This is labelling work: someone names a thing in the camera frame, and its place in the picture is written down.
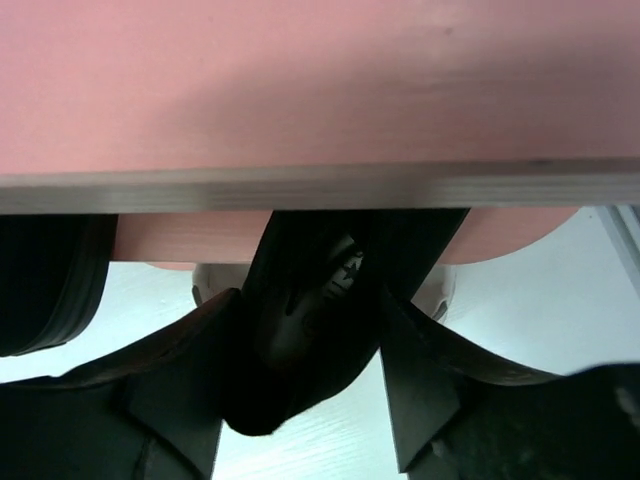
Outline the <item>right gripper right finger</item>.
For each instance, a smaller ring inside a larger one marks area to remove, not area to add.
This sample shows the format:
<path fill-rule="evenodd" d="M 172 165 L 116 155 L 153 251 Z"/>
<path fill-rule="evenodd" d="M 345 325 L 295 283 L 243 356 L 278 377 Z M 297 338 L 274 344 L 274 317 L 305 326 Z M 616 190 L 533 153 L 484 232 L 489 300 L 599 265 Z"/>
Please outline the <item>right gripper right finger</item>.
<path fill-rule="evenodd" d="M 555 376 L 508 361 L 384 293 L 382 360 L 412 479 L 635 479 L 639 367 Z"/>

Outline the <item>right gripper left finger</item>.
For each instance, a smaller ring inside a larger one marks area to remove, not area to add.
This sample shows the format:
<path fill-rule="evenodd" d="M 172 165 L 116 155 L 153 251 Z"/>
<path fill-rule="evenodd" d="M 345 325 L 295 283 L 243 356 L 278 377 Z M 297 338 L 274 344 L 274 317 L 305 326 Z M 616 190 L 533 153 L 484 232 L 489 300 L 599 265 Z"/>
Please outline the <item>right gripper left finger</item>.
<path fill-rule="evenodd" d="M 1 387 L 4 479 L 208 479 L 236 289 L 76 367 Z"/>

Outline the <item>white sneaker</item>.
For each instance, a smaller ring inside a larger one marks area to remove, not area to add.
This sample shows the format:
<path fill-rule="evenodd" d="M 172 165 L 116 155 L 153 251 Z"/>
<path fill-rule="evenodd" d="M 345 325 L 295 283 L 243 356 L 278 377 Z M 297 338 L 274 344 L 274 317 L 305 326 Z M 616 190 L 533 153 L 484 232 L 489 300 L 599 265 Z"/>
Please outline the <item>white sneaker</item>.
<path fill-rule="evenodd" d="M 436 265 L 412 298 L 412 303 L 432 320 L 444 324 L 454 296 L 456 268 Z"/>
<path fill-rule="evenodd" d="M 248 264 L 197 264 L 192 274 L 192 296 L 202 305 L 229 288 L 241 288 L 247 277 Z"/>

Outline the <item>black sneaker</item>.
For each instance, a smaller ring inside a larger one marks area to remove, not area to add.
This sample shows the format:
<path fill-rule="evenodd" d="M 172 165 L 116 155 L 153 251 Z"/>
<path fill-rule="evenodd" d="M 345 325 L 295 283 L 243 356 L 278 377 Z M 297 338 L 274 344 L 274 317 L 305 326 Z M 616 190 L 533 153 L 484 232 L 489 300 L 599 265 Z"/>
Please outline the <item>black sneaker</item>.
<path fill-rule="evenodd" d="M 379 347 L 385 297 L 409 300 L 464 208 L 272 213 L 224 330 L 220 413 L 246 436 L 343 391 Z"/>
<path fill-rule="evenodd" d="M 1 217 L 1 355 L 77 337 L 100 304 L 115 244 L 114 214 Z"/>

